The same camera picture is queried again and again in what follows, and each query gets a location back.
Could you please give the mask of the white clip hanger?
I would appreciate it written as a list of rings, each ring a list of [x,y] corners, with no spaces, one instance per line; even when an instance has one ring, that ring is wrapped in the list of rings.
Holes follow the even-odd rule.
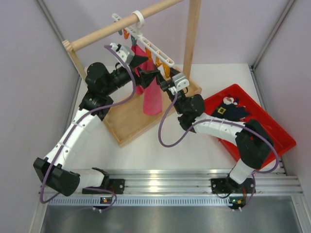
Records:
[[[155,46],[151,41],[143,36],[142,27],[145,24],[144,17],[140,11],[134,11],[134,15],[138,17],[138,23],[136,27],[128,26],[125,28],[125,31],[131,36],[137,39],[137,42],[140,42],[145,48],[148,48],[151,53],[158,58],[162,63],[165,63],[170,68],[175,66],[173,59],[167,56],[163,51],[161,51],[157,46]]]

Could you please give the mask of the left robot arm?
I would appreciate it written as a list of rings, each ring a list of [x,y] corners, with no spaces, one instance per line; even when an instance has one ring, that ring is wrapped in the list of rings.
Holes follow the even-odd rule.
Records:
[[[110,95],[129,82],[133,86],[148,87],[158,74],[140,68],[148,61],[147,56],[118,55],[117,59],[119,62],[112,72],[100,62],[87,68],[87,92],[73,121],[55,147],[33,163],[42,188],[47,186],[66,197],[88,187],[94,187],[100,193],[109,189],[110,181],[105,171],[99,168],[74,170],[73,160],[93,129],[102,122],[110,108],[116,106]]]

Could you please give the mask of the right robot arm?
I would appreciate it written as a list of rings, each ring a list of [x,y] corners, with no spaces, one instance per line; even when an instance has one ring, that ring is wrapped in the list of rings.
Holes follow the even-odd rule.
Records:
[[[186,133],[205,133],[237,147],[240,158],[225,179],[227,193],[243,189],[245,180],[261,169],[271,152],[276,153],[272,139],[257,120],[238,122],[206,114],[200,94],[186,96],[184,89],[188,88],[189,81],[183,73],[173,68],[173,76],[165,80],[157,68],[148,71],[138,68],[137,71],[143,87],[156,79],[157,85],[171,100],[165,114],[174,108],[179,114],[179,124]]]

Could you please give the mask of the orange end clip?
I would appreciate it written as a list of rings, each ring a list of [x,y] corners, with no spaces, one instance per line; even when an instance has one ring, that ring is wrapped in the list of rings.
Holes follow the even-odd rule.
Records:
[[[167,79],[170,78],[170,67],[167,66],[165,63],[162,63],[162,67],[163,67],[163,70],[164,70],[165,77]]]

